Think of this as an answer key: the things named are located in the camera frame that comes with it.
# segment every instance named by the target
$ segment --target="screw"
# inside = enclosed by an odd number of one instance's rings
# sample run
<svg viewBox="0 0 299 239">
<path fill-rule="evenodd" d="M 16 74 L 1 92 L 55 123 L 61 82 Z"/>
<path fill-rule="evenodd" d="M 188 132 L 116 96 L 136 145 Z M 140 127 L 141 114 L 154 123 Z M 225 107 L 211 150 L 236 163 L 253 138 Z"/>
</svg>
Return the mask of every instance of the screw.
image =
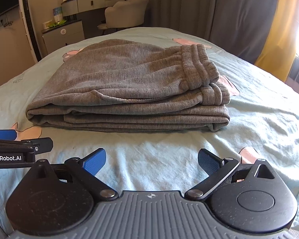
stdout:
<svg viewBox="0 0 299 239">
<path fill-rule="evenodd" d="M 100 192 L 100 195 L 104 198 L 112 198 L 115 196 L 115 191 L 114 190 L 102 190 Z"/>
<path fill-rule="evenodd" d="M 187 191 L 187 194 L 192 198 L 199 198 L 202 195 L 204 195 L 204 193 L 201 190 L 189 190 Z"/>
</svg>

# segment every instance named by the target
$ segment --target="gray curtain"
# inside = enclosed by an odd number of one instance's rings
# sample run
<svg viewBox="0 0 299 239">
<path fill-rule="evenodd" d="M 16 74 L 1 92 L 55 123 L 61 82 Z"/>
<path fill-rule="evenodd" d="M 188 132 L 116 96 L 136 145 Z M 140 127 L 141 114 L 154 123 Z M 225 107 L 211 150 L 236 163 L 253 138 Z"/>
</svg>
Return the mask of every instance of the gray curtain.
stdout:
<svg viewBox="0 0 299 239">
<path fill-rule="evenodd" d="M 278 0 L 150 0 L 149 26 L 209 40 L 254 63 L 271 28 Z"/>
<path fill-rule="evenodd" d="M 149 25 L 209 39 L 216 0 L 150 0 Z"/>
<path fill-rule="evenodd" d="M 209 41 L 255 63 L 268 37 L 278 0 L 217 0 Z"/>
</svg>

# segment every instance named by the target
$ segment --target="chair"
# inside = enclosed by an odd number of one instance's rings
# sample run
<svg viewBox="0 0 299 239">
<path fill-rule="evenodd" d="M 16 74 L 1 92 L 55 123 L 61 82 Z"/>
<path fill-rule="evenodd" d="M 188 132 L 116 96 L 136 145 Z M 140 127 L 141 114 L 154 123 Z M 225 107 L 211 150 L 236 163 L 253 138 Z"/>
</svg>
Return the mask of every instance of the chair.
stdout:
<svg viewBox="0 0 299 239">
<path fill-rule="evenodd" d="M 144 23 L 144 15 L 149 0 L 118 1 L 105 9 L 106 23 L 98 25 L 104 35 L 108 28 L 132 28 Z"/>
</svg>

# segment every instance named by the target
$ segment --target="light blue bedsheet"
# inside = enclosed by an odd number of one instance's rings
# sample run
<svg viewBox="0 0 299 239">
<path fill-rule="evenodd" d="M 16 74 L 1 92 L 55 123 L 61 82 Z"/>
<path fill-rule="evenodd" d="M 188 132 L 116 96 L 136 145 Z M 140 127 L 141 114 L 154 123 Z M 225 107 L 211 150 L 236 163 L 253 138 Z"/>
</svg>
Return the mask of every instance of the light blue bedsheet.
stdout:
<svg viewBox="0 0 299 239">
<path fill-rule="evenodd" d="M 200 148 L 207 148 L 222 158 L 240 159 L 240 150 L 251 146 L 278 171 L 299 205 L 299 95 L 272 75 L 221 48 L 171 29 L 127 29 L 53 52 L 0 87 L 0 129 L 10 128 L 15 122 L 19 123 L 20 130 L 31 126 L 26 119 L 26 106 L 63 63 L 64 53 L 111 38 L 161 47 L 178 45 L 173 38 L 210 44 L 212 48 L 207 49 L 210 59 L 241 93 L 232 97 L 228 105 L 229 125 L 215 133 L 200 130 L 101 133 L 44 127 L 41 137 L 51 137 L 54 148 L 37 158 L 63 163 L 69 157 L 84 157 L 103 147 L 107 162 L 96 176 L 115 190 L 180 190 L 184 193 L 207 177 L 197 163 Z M 0 225 L 8 234 L 12 227 L 5 215 L 5 203 L 27 171 L 0 169 Z M 299 231 L 299 208 L 293 228 Z"/>
</svg>

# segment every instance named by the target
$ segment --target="wall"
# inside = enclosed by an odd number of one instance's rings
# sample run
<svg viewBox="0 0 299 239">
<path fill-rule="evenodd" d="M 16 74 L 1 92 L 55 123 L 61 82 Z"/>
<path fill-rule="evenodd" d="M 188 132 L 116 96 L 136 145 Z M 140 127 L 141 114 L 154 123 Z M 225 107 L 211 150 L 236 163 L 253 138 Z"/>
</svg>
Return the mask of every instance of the wall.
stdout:
<svg viewBox="0 0 299 239">
<path fill-rule="evenodd" d="M 47 52 L 41 34 L 42 23 L 53 19 L 52 10 L 60 6 L 62 0 L 29 1 L 39 47 L 43 56 L 46 56 Z M 18 10 L 18 8 L 13 9 L 7 14 L 8 20 L 13 20 L 13 25 L 0 28 L 0 85 L 34 65 Z M 97 25 L 105 19 L 104 9 L 79 14 L 78 18 L 83 20 L 85 38 L 102 33 L 97 29 Z"/>
<path fill-rule="evenodd" d="M 0 85 L 34 65 L 19 9 L 8 12 L 7 18 L 13 24 L 0 28 Z"/>
</svg>

